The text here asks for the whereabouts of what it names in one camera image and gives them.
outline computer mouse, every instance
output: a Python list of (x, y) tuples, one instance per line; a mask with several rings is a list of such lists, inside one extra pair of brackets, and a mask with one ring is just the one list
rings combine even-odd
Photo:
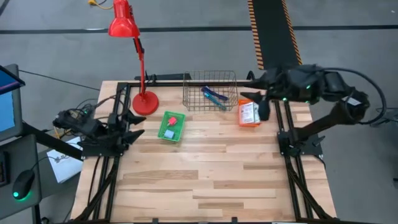
[(22, 171), (12, 186), (12, 196), (15, 199), (23, 199), (29, 193), (35, 179), (35, 172), (32, 170)]

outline green led light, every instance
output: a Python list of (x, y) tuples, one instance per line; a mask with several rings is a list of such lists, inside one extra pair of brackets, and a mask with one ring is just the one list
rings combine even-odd
[(29, 191), (29, 193), (28, 193), (24, 198), (22, 198), (22, 199), (16, 199), (16, 198), (15, 198), (15, 200), (16, 200), (17, 202), (25, 202), (26, 200), (30, 199), (31, 196), (32, 196), (32, 191)]

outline wooden tabletop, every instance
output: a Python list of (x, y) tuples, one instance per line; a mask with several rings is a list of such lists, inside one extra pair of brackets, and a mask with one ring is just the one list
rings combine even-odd
[[(117, 81), (103, 82), (99, 100), (114, 95), (116, 85)], [(190, 112), (182, 105), (182, 87), (147, 90), (156, 93), (160, 105), (143, 123), (131, 126), (145, 129), (145, 133), (121, 158), (112, 222), (151, 222), (152, 218), (161, 222), (229, 222), (231, 217), (242, 222), (295, 220), (284, 158), (279, 154), (274, 108), (269, 121), (256, 128), (242, 128), (237, 106), (228, 112)], [(238, 91), (257, 90), (238, 87)], [(133, 88), (131, 98), (137, 93), (138, 88)], [(101, 105), (96, 117), (109, 115), (113, 103), (109, 100)], [(312, 121), (307, 104), (290, 106), (296, 127)], [(186, 115), (178, 143), (157, 137), (166, 110)], [(302, 156), (302, 160), (309, 191), (335, 216), (323, 164), (313, 156)], [(95, 162), (96, 158), (84, 161), (72, 218), (87, 206)], [(104, 205), (100, 217), (104, 217)], [(300, 208), (305, 217), (302, 200)]]

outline concrete floor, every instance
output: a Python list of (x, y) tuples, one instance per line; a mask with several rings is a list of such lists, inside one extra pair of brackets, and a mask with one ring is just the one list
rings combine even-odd
[[(140, 27), (248, 26), (243, 0), (130, 0)], [(396, 0), (287, 0), (294, 26), (397, 24)], [(0, 16), (0, 29), (105, 28), (112, 11), (89, 7), (86, 1), (10, 0)], [(304, 63), (339, 66), (362, 71), (384, 90), (388, 105), (396, 107), (398, 30), (297, 31)], [(131, 40), (107, 34), (0, 35), (0, 64), (99, 88), (103, 80), (130, 80), (139, 64)], [(251, 32), (174, 32), (142, 34), (149, 73), (185, 70), (235, 70), (245, 78), (257, 76)], [(50, 128), (52, 118), (98, 92), (21, 73), (23, 118), (38, 128)], [(381, 104), (366, 82), (345, 76), (350, 85), (370, 95), (374, 116)], [(327, 114), (331, 104), (312, 107), (313, 117)], [(338, 126), (325, 131), (326, 171), (338, 217), (343, 220), (396, 223), (398, 190), (397, 126)], [(51, 174), (51, 170), (42, 170)], [(73, 203), (75, 188), (45, 198), (42, 216), (61, 222)], [(30, 210), (0, 224), (30, 223)]]

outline metal wire basket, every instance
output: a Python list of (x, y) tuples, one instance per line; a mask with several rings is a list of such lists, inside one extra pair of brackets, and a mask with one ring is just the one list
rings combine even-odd
[(228, 97), (221, 100), (226, 111), (238, 105), (238, 88), (236, 87), (236, 74), (233, 71), (189, 71), (184, 73), (182, 104), (189, 111), (218, 111), (218, 105), (206, 98), (201, 88), (207, 86), (212, 91)]

